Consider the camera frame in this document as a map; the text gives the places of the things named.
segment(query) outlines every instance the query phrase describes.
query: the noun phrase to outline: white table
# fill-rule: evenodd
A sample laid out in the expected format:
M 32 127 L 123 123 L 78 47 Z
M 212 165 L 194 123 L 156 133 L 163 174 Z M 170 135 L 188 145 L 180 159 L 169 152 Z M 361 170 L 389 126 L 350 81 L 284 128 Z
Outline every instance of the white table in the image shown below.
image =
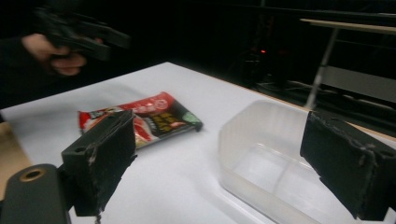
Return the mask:
M 59 166 L 61 152 L 80 137 L 79 110 L 125 104 L 161 91 L 186 106 L 204 128 L 139 149 L 107 204 L 102 223 L 273 223 L 219 184 L 218 134 L 253 101 L 282 104 L 276 99 L 162 63 L 2 113 L 32 164 Z M 76 217 L 73 209 L 70 214 L 74 224 L 94 221 Z

